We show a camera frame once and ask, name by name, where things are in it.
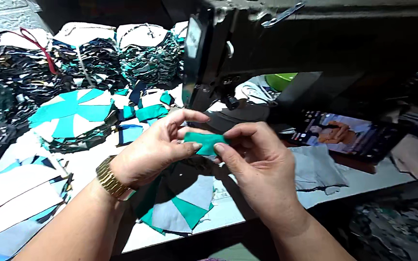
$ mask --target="table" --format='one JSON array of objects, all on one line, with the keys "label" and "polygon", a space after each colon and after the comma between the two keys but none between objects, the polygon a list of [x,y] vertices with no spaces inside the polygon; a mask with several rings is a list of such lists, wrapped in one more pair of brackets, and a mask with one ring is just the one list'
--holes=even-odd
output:
[{"label": "table", "polygon": [[[20,137],[17,143],[11,145],[0,160],[0,169],[5,165],[15,161],[15,159],[25,159],[38,154],[51,158],[63,159],[61,162],[69,161],[66,170],[74,173],[72,181],[72,197],[75,197],[92,179],[96,177],[96,167],[106,157],[118,154],[125,147],[116,148],[114,137],[109,136],[106,142],[97,145],[89,151],[81,151],[72,154],[50,154],[39,144],[38,138],[31,131]],[[322,202],[344,198],[364,192],[383,189],[399,184],[414,181],[415,179],[408,174],[400,173],[394,167],[392,162],[386,158],[377,165],[376,174],[368,174],[356,169],[351,169],[339,165],[339,169],[349,183],[349,187],[340,188],[339,192],[332,195],[326,195],[323,191],[297,192],[301,204],[309,209]],[[230,175],[231,179],[214,181],[216,189],[213,199],[214,208],[209,211],[203,222],[198,224],[193,234],[203,233],[213,229],[227,227],[230,225],[245,222],[253,219],[256,215],[249,209],[246,202],[243,201],[240,192],[235,186],[235,177]],[[143,247],[164,243],[170,240],[176,240],[182,236],[167,233],[162,235],[144,223],[137,223],[123,249],[123,253],[137,250]]]}]

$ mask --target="machine knob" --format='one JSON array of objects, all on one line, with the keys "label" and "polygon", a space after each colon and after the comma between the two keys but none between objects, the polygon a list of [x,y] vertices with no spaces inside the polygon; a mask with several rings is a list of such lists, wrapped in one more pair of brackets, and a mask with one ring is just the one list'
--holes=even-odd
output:
[{"label": "machine knob", "polygon": [[233,96],[228,96],[225,99],[225,105],[229,110],[235,110],[238,108],[238,106],[240,106],[240,101],[238,101],[238,99]]}]

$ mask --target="red string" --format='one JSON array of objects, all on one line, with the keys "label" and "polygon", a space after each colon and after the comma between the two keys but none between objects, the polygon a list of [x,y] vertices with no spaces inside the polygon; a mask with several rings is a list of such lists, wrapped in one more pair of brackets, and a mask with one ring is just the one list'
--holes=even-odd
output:
[{"label": "red string", "polygon": [[[15,33],[15,32],[11,32],[11,31],[8,31],[9,33],[14,33],[14,34],[17,34],[17,35],[19,35],[20,37],[23,37],[23,38],[25,38],[25,39],[27,39],[27,40],[29,40],[32,44],[34,44],[34,45],[36,45],[38,48],[40,48],[42,51],[43,51],[43,53],[45,54],[45,56],[46,56],[46,59],[47,59],[47,61],[48,61],[48,66],[49,66],[49,70],[51,71],[51,73],[52,74],[58,74],[57,72],[56,72],[56,69],[54,68],[54,62],[52,61],[52,59],[51,59],[51,56],[49,56],[49,54],[48,54],[48,52],[46,51],[46,48],[44,48],[43,46],[41,46],[40,44],[39,44],[39,42],[37,41],[37,39],[27,30],[27,29],[25,29],[25,28],[23,28],[23,27],[21,27],[20,28],[20,34],[18,34],[18,33]],[[31,39],[30,37],[28,37],[28,36],[26,36],[25,34],[24,34],[24,32],[26,32],[26,33],[28,33],[28,34],[30,34],[30,36],[32,36],[32,38],[33,39]]]}]

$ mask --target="sewing machine label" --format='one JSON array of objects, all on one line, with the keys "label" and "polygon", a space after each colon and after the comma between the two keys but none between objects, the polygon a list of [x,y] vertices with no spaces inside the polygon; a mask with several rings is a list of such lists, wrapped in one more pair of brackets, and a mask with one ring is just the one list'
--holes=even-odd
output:
[{"label": "sewing machine label", "polygon": [[194,59],[198,54],[199,40],[201,39],[201,28],[193,17],[189,18],[188,34],[185,39],[188,57]]}]

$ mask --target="wall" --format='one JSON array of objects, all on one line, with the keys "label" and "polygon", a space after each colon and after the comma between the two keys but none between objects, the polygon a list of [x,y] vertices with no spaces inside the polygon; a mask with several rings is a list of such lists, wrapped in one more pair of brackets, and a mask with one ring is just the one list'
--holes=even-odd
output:
[{"label": "wall", "polygon": [[48,26],[38,16],[41,8],[36,0],[0,0],[0,31],[24,28],[43,28]]}]

